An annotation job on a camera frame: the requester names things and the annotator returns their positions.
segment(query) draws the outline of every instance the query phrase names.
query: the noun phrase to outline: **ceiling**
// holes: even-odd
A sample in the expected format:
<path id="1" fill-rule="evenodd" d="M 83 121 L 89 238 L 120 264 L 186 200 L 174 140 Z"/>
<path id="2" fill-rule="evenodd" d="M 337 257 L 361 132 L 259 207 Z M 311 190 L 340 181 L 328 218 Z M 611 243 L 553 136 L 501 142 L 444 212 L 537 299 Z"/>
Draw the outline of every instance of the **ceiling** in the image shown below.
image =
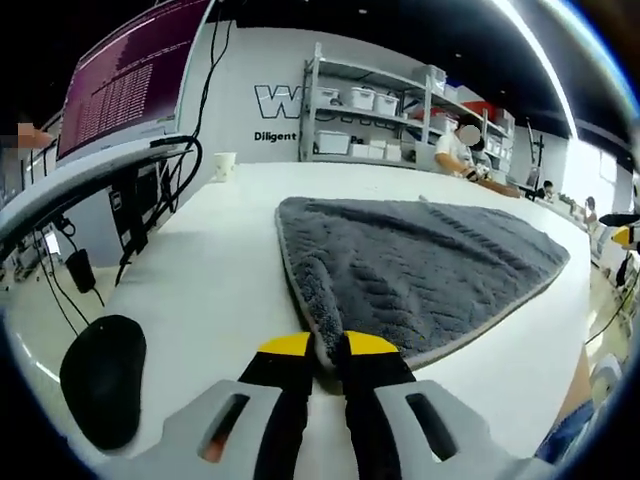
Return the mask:
<path id="1" fill-rule="evenodd" d="M 568 134 L 566 123 L 559 120 L 564 118 L 560 103 L 540 62 L 490 0 L 227 2 L 235 5 L 230 15 L 237 18 L 240 27 L 317 30 L 378 44 L 440 66 L 486 100 L 507 108 L 520 123 L 529 118 L 533 128 L 561 136 Z M 14 102 L 36 125 L 42 125 L 61 108 L 77 59 L 109 32 L 154 3 L 112 0 L 109 8 L 96 13 L 92 2 L 70 0 L 45 2 L 38 9 L 25 10 L 20 18 L 29 25 L 37 47 L 30 54 L 26 53 L 26 46 L 17 52 L 12 48 L 16 58 L 11 64 L 16 65 L 18 74 L 8 78 L 14 85 L 7 101 Z M 628 142 L 622 117 L 587 55 L 576 48 L 567 32 L 537 2 L 512 0 L 512 3 L 549 56 L 574 116 Z M 226 8 L 227 13 L 232 11 L 231 7 Z M 589 13 L 593 18 L 602 18 L 602 12 Z M 605 31 L 607 28 L 613 31 L 606 22 L 603 25 Z M 3 51 L 12 42 L 15 40 L 3 39 Z M 616 151 L 614 145 L 603 143 L 602 138 L 588 131 L 580 133 L 619 157 L 626 156 L 623 150 Z"/>

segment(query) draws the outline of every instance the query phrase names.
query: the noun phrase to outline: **gray microfiber towel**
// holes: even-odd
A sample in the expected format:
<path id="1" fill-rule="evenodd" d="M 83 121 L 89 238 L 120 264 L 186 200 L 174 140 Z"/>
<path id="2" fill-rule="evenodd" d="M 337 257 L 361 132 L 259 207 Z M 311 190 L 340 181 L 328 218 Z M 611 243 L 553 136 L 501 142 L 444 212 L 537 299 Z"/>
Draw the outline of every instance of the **gray microfiber towel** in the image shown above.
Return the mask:
<path id="1" fill-rule="evenodd" d="M 344 330 L 385 338 L 412 368 L 469 343 L 544 290 L 568 252 L 500 210 L 288 198 L 286 274 L 329 358 Z"/>

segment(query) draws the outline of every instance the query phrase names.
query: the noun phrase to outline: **metal shelf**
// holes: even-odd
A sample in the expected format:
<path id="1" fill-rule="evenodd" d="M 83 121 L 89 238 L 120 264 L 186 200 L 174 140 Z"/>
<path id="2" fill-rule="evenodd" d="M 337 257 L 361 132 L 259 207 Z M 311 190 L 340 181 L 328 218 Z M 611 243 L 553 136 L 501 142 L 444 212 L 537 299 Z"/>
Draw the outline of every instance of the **metal shelf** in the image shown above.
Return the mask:
<path id="1" fill-rule="evenodd" d="M 433 92 L 430 80 L 425 76 L 424 82 L 420 83 L 415 80 L 401 77 L 390 72 L 385 72 L 374 67 L 361 65 L 358 63 L 348 62 L 326 58 L 322 55 L 322 45 L 316 43 L 313 58 L 305 62 L 302 88 L 302 105 L 304 106 L 302 115 L 300 115 L 300 135 L 298 145 L 299 161 L 326 161 L 326 162 L 343 162 L 343 163 L 367 163 L 372 165 L 388 165 L 392 167 L 416 168 L 415 164 L 409 162 L 397 163 L 384 160 L 375 160 L 369 158 L 354 158 L 348 156 L 326 156 L 314 155 L 314 141 L 317 131 L 318 113 L 335 113 L 338 115 L 352 116 L 356 118 L 368 118 L 374 121 L 386 122 L 394 126 L 394 139 L 402 141 L 403 129 L 410 128 L 413 134 L 418 130 L 422 134 L 422 141 L 428 143 L 430 137 L 442 136 L 445 132 L 431 128 L 430 112 L 432 106 L 438 106 L 447 112 L 456 115 L 471 114 L 482 122 L 482 135 L 488 133 L 509 138 L 505 131 L 487 118 L 487 110 L 479 115 L 464 105 L 446 98 L 444 95 Z M 424 119 L 405 119 L 398 116 L 381 115 L 369 110 L 360 110 L 344 105 L 318 106 L 318 88 L 320 87 L 319 77 L 336 77 L 343 80 L 350 80 L 355 83 L 362 82 L 367 86 L 378 87 L 385 90 L 391 90 L 398 94 L 400 106 L 406 105 L 405 99 L 407 94 L 411 93 L 411 99 L 416 99 L 424 105 Z"/>
<path id="2" fill-rule="evenodd" d="M 481 122 L 484 122 L 482 115 L 477 114 L 476 112 L 465 107 L 461 103 L 454 102 L 453 100 L 439 93 L 431 92 L 431 103 L 434 107 L 446 108 L 448 111 L 450 111 L 451 113 L 455 113 L 456 115 L 466 115 L 466 114 L 473 115 Z M 492 133 L 494 135 L 497 134 L 502 137 L 509 138 L 509 135 L 507 135 L 507 132 L 505 132 L 502 127 L 499 127 L 495 123 L 490 122 L 488 120 L 487 120 L 487 130 L 489 131 L 489 133 Z"/>
<path id="3" fill-rule="evenodd" d="M 415 170 L 416 164 L 412 162 L 394 162 L 392 160 L 380 160 L 376 158 L 352 157 L 350 155 L 331 155 L 317 153 L 311 157 L 314 162 L 325 163 L 361 163 L 366 165 L 381 165 L 384 167 L 408 168 Z"/>
<path id="4" fill-rule="evenodd" d="M 323 105 L 317 106 L 316 112 L 332 112 L 339 113 L 340 115 L 348 115 L 357 118 L 371 118 L 373 120 L 380 120 L 389 123 L 395 123 L 398 125 L 404 125 L 407 127 L 418 128 L 422 130 L 424 124 L 420 120 L 407 119 L 391 115 L 382 115 L 372 110 L 362 110 L 360 108 L 349 107 L 346 105 Z"/>
<path id="5" fill-rule="evenodd" d="M 503 160 L 503 157 L 501 157 L 500 155 L 498 155 L 496 153 L 490 152 L 488 150 L 485 150 L 484 153 L 486 153 L 488 157 L 496 158 L 498 160 Z"/>
<path id="6" fill-rule="evenodd" d="M 366 65 L 324 57 L 321 57 L 319 60 L 319 75 L 337 77 L 354 82 L 364 82 L 367 85 L 395 90 L 397 92 L 408 92 L 412 90 L 425 91 L 427 89 L 426 85 L 421 83 Z"/>

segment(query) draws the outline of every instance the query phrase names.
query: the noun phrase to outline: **white cup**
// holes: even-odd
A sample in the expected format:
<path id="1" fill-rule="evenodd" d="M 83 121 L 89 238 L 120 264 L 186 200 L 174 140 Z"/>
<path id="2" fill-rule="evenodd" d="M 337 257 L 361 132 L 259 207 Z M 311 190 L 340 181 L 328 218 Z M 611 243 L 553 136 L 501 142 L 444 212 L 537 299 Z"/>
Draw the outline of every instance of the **white cup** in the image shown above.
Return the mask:
<path id="1" fill-rule="evenodd" d="M 213 156 L 213 164 L 216 169 L 213 179 L 216 182 L 230 180 L 236 170 L 236 152 L 216 153 Z"/>

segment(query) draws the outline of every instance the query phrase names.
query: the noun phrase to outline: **white desk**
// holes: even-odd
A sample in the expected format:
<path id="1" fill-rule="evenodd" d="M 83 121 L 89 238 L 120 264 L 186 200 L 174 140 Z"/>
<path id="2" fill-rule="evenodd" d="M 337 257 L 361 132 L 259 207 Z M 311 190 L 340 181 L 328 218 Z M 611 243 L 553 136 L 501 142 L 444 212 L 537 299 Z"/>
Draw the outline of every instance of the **white desk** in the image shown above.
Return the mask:
<path id="1" fill-rule="evenodd" d="M 416 373 L 482 414 L 496 441 L 533 454 L 551 427 L 587 334 L 589 245 L 583 232 L 524 199 L 399 168 L 341 164 L 239 165 L 207 184 L 151 239 L 109 300 L 109 313 L 140 323 L 147 339 L 135 455 L 163 420 L 219 379 L 237 378 L 257 347 L 300 331 L 285 285 L 274 210 L 289 196 L 429 200 L 501 208 L 546 231 L 571 253 L 557 280 L 498 326 Z M 344 402 L 319 387 L 310 399 L 296 478 L 357 478 Z M 89 461 L 99 461 L 86 441 Z"/>
<path id="2" fill-rule="evenodd" d="M 562 218 L 564 218 L 568 222 L 573 223 L 576 227 L 578 227 L 583 232 L 587 232 L 587 227 L 583 222 L 581 222 L 578 219 L 576 219 L 570 213 L 564 211 L 560 206 L 555 205 L 555 204 L 553 204 L 551 202 L 547 202 L 546 200 L 542 200 L 542 199 L 536 199 L 535 203 L 537 203 L 541 207 L 546 208 L 547 210 L 551 210 L 556 215 L 560 215 Z"/>

